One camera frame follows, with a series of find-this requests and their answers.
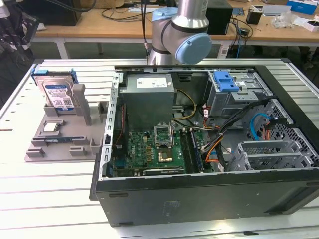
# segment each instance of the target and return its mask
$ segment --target white cable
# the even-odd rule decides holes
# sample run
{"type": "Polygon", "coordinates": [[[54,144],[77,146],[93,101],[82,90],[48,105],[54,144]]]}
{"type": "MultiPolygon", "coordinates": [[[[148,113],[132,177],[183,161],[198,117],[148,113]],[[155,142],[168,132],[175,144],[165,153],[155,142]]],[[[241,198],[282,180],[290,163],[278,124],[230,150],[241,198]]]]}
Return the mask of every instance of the white cable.
{"type": "Polygon", "coordinates": [[[175,122],[176,124],[178,124],[179,126],[183,127],[183,128],[196,128],[196,129],[200,129],[200,130],[205,130],[205,131],[211,131],[211,129],[206,129],[206,128],[200,128],[200,127],[195,127],[195,126],[183,126],[180,123],[176,122],[173,120],[173,122],[175,122]]]}

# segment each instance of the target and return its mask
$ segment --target blue joint cap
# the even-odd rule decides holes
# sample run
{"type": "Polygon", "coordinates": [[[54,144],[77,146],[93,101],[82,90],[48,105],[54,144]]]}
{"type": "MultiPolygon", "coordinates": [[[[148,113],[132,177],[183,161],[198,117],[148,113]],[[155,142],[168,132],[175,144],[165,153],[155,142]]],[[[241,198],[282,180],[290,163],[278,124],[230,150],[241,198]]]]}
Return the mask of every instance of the blue joint cap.
{"type": "Polygon", "coordinates": [[[177,7],[158,8],[152,13],[152,21],[170,19],[177,14],[177,7]]]}
{"type": "Polygon", "coordinates": [[[73,68],[71,69],[70,74],[72,76],[73,82],[74,83],[79,83],[78,82],[78,77],[76,76],[76,72],[73,70],[73,68]]]}
{"type": "Polygon", "coordinates": [[[46,76],[49,73],[48,70],[37,70],[35,73],[33,73],[34,75],[38,75],[38,76],[46,76]]]}
{"type": "Polygon", "coordinates": [[[239,91],[239,87],[228,71],[214,71],[214,78],[220,91],[239,91]]]}
{"type": "Polygon", "coordinates": [[[176,59],[184,64],[194,65],[208,56],[212,47],[210,36],[199,33],[189,37],[176,51],[176,59]]]}

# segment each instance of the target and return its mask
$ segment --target floor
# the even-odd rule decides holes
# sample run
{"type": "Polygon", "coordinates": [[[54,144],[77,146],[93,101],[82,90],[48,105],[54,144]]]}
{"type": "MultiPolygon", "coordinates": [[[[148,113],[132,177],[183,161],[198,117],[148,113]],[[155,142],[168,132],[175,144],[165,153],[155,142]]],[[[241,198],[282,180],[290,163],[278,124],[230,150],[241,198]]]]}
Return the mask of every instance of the floor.
{"type": "MultiPolygon", "coordinates": [[[[73,59],[96,59],[96,58],[144,58],[145,51],[142,44],[136,43],[105,43],[102,44],[104,54],[99,55],[97,45],[95,43],[67,43],[66,47],[70,57],[73,59]]],[[[31,49],[35,59],[60,59],[59,52],[54,43],[33,43],[31,49]]],[[[208,58],[216,58],[219,46],[213,46],[208,58]]],[[[317,87],[319,86],[319,66],[315,65],[312,68],[304,69],[301,60],[300,52],[297,47],[263,47],[263,53],[254,54],[255,48],[246,46],[241,50],[239,58],[289,58],[317,87]]],[[[21,62],[17,60],[16,53],[4,52],[0,55],[0,109],[14,91],[20,80],[25,75],[26,71],[32,65],[33,60],[21,62]]]]}

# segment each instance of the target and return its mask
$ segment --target yellow wire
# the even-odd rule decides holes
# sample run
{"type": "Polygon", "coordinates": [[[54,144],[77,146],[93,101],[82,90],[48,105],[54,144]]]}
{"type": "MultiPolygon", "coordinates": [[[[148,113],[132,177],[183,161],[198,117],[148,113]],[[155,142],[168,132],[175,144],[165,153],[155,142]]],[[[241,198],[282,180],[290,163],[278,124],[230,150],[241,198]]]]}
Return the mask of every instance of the yellow wire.
{"type": "Polygon", "coordinates": [[[188,118],[192,117],[193,115],[195,115],[195,113],[196,113],[196,103],[195,103],[195,101],[192,99],[192,97],[190,97],[189,94],[186,93],[185,91],[182,91],[182,90],[180,90],[180,89],[177,89],[177,91],[180,91],[180,92],[184,93],[184,94],[193,102],[193,105],[194,105],[194,110],[193,110],[193,112],[192,112],[190,115],[185,116],[185,117],[181,117],[181,118],[173,118],[173,120],[175,120],[175,119],[176,119],[176,120],[185,120],[185,119],[188,119],[188,118]]]}

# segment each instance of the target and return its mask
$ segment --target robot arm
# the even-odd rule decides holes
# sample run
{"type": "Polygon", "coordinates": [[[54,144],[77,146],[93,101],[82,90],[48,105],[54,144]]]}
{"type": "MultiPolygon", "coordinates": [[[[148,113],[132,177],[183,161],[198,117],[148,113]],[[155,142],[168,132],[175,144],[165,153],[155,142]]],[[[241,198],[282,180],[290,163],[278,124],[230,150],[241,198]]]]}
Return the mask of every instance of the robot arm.
{"type": "Polygon", "coordinates": [[[23,12],[16,0],[0,0],[0,43],[6,49],[17,50],[23,60],[31,57],[27,49],[38,25],[38,19],[23,12]]]}
{"type": "Polygon", "coordinates": [[[179,0],[179,7],[153,12],[152,51],[149,65],[197,64],[212,47],[206,31],[208,0],[179,0]]]}

